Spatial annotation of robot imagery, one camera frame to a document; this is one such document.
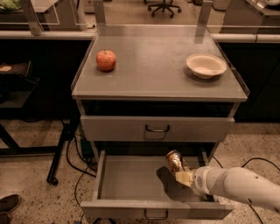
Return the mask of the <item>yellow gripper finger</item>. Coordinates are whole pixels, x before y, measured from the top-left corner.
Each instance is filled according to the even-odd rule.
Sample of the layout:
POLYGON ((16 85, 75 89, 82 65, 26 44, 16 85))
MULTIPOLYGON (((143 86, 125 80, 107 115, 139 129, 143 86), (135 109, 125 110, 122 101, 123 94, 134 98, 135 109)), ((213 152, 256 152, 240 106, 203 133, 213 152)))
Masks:
POLYGON ((175 173, 175 179, 182 185, 191 187, 193 185, 193 172, 192 171, 178 171, 175 173))

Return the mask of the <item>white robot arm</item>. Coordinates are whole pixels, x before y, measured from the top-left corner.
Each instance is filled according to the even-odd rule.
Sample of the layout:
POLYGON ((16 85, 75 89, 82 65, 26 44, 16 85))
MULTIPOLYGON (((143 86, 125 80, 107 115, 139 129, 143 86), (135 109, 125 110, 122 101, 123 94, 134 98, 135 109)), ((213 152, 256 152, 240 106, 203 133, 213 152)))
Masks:
POLYGON ((175 179, 198 195, 220 196, 280 213, 280 186, 248 169, 203 166, 177 171, 175 179))

